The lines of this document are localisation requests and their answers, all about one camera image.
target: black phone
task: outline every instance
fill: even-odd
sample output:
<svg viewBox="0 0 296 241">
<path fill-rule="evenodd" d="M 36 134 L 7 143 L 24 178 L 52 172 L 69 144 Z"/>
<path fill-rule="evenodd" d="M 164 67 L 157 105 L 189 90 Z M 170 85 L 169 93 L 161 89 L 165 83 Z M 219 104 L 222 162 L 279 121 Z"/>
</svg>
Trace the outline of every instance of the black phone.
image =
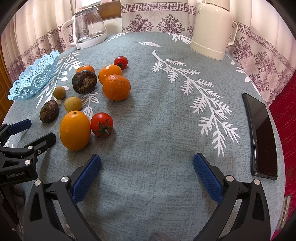
<svg viewBox="0 0 296 241">
<path fill-rule="evenodd" d="M 253 96 L 243 93 L 251 135 L 251 174 L 277 179 L 277 155 L 274 132 L 266 106 Z"/>
</svg>

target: tomato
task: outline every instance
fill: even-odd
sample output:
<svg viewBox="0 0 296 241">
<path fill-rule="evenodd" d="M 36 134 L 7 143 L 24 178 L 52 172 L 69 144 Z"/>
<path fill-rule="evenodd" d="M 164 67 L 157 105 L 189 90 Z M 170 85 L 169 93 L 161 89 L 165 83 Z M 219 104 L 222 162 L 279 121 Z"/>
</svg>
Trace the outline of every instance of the tomato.
<svg viewBox="0 0 296 241">
<path fill-rule="evenodd" d="M 121 69 L 125 69 L 128 65 L 128 59 L 123 56 L 119 56 L 114 60 L 114 64 L 118 65 Z"/>
<path fill-rule="evenodd" d="M 113 130 L 112 117 L 104 112 L 95 114 L 91 119 L 91 130 L 98 137 L 108 136 Z"/>
</svg>

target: curtain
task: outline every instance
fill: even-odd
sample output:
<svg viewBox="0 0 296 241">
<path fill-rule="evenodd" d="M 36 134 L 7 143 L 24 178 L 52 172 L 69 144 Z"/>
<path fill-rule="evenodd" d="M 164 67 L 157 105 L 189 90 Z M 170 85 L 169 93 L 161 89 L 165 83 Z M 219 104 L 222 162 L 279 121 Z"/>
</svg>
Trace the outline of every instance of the curtain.
<svg viewBox="0 0 296 241">
<path fill-rule="evenodd" d="M 61 26 L 75 12 L 75 0 L 29 0 L 17 11 L 1 35 L 4 61 L 12 82 L 44 54 L 68 49 Z M 73 41 L 72 24 L 66 29 Z"/>
<path fill-rule="evenodd" d="M 122 30 L 192 37 L 196 7 L 201 2 L 121 0 Z M 266 0 L 230 0 L 230 12 L 238 32 L 227 51 L 270 105 L 295 72 L 296 40 Z"/>
</svg>

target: gray-blue tablecloth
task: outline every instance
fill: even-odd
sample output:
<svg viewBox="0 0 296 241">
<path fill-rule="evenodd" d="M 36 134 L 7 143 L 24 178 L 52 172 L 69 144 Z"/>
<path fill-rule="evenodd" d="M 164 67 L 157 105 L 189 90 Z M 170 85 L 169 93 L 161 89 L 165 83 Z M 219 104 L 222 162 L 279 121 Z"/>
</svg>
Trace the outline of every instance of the gray-blue tablecloth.
<svg viewBox="0 0 296 241">
<path fill-rule="evenodd" d="M 25 144 L 53 132 L 56 144 L 40 155 L 39 179 L 55 182 L 82 166 L 93 153 L 100 155 L 103 171 L 85 200 L 82 214 L 102 240 L 148 240 L 161 230 L 191 241 L 206 224 L 217 203 L 213 202 L 193 169 L 193 156 L 201 152 L 226 175 L 251 182 L 250 132 L 242 93 L 262 100 L 254 85 L 228 56 L 217 61 L 190 49 L 190 39 L 161 33 L 122 33 L 96 46 L 60 54 L 57 74 L 44 90 L 25 101 L 15 101 L 5 121 L 31 119 L 28 131 L 12 136 L 9 147 Z M 79 95 L 72 88 L 76 68 L 90 64 L 99 70 L 117 56 L 128 58 L 123 76 L 131 83 L 130 96 L 121 102 L 108 100 L 98 82 L 94 92 Z M 68 151 L 59 139 L 59 124 L 66 114 L 62 101 L 59 116 L 44 124 L 42 105 L 54 87 L 65 86 L 67 97 L 83 100 L 82 111 L 91 119 L 106 112 L 114 130 L 106 138 L 91 135 L 81 151 Z M 278 155 L 278 179 L 260 179 L 268 202 L 273 233 L 282 208 L 285 175 L 281 143 L 274 122 Z M 33 181 L 23 184 L 28 197 Z M 57 212 L 67 233 L 61 210 Z M 239 207 L 230 217 L 231 228 Z M 23 207 L 17 231 L 23 233 Z"/>
</svg>

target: orange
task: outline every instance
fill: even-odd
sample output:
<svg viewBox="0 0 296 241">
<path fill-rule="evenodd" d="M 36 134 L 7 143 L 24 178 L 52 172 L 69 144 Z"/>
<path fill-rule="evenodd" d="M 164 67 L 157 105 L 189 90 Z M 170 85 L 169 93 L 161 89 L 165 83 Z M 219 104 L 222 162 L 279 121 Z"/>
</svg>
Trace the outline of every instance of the orange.
<svg viewBox="0 0 296 241">
<path fill-rule="evenodd" d="M 79 67 L 79 68 L 76 70 L 76 73 L 79 72 L 79 71 L 81 71 L 81 70 L 90 70 L 90 71 L 92 71 L 92 72 L 95 73 L 94 68 L 93 68 L 93 66 L 91 66 L 91 65 L 83 65 L 83 66 Z"/>
<path fill-rule="evenodd" d="M 107 76 L 112 75 L 112 74 L 118 74 L 122 75 L 122 70 L 118 65 L 111 64 L 107 65 L 104 68 L 102 68 L 99 72 L 99 81 L 101 84 L 103 84 L 104 80 L 106 79 Z"/>
<path fill-rule="evenodd" d="M 103 84 L 103 93 L 110 100 L 124 100 L 128 97 L 130 91 L 131 83 L 127 78 L 118 74 L 109 75 Z"/>
<path fill-rule="evenodd" d="M 63 145 L 72 151 L 83 149 L 89 142 L 91 124 L 81 111 L 70 111 L 64 116 L 59 127 L 59 137 Z"/>
</svg>

